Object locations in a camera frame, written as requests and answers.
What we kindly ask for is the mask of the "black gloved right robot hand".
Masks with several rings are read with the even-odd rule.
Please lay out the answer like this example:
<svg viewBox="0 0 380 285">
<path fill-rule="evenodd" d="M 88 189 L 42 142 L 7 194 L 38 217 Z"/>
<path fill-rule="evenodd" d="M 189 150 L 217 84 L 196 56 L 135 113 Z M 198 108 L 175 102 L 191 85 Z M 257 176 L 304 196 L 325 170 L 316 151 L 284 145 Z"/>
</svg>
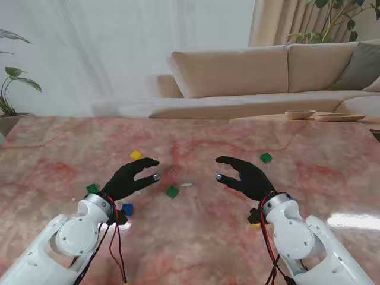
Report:
<svg viewBox="0 0 380 285">
<path fill-rule="evenodd" d="M 216 180 L 231 189 L 239 191 L 248 198 L 261 201 L 266 195 L 275 192 L 266 174 L 252 163 L 234 157 L 220 156 L 217 163 L 227 164 L 239 173 L 240 179 L 218 174 Z"/>
</svg>

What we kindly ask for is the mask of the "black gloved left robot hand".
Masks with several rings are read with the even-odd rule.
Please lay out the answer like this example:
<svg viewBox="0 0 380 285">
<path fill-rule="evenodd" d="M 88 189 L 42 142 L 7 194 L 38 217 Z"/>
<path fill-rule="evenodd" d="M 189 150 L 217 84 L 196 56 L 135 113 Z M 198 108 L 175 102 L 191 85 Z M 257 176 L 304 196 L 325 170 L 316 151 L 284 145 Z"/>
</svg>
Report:
<svg viewBox="0 0 380 285">
<path fill-rule="evenodd" d="M 99 192 L 99 195 L 117 201 L 158 182 L 160 180 L 158 174 L 137 180 L 135 180 L 135 176 L 144 169 L 158 166 L 159 163 L 159 161 L 147 157 L 122 166 Z"/>
</svg>

